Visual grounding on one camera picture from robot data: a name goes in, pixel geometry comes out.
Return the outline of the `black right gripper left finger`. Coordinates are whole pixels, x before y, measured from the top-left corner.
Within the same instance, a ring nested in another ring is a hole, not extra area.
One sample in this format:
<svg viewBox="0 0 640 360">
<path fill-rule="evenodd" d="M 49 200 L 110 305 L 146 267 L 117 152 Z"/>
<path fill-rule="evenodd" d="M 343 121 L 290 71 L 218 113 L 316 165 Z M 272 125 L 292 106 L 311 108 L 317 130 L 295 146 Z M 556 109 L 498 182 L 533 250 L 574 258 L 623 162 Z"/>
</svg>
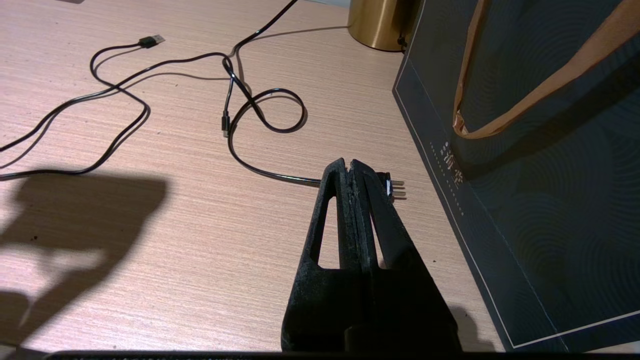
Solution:
<svg viewBox="0 0 640 360">
<path fill-rule="evenodd" d="M 373 231 L 355 200 L 345 160 L 323 171 L 311 221 L 281 325 L 286 353 L 341 353 L 346 331 L 366 321 L 365 269 L 374 257 Z M 327 210 L 336 200 L 338 268 L 319 265 Z"/>
</svg>

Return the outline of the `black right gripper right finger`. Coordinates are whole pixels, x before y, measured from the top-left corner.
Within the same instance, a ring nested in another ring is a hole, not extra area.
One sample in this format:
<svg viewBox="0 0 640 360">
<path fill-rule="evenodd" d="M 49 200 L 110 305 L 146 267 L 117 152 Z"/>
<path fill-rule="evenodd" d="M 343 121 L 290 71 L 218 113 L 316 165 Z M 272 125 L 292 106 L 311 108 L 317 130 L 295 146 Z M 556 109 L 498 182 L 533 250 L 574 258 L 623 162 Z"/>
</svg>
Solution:
<svg viewBox="0 0 640 360">
<path fill-rule="evenodd" d="M 358 353 L 461 353 L 458 325 L 379 175 L 350 164 L 364 277 L 364 319 L 350 328 Z"/>
</svg>

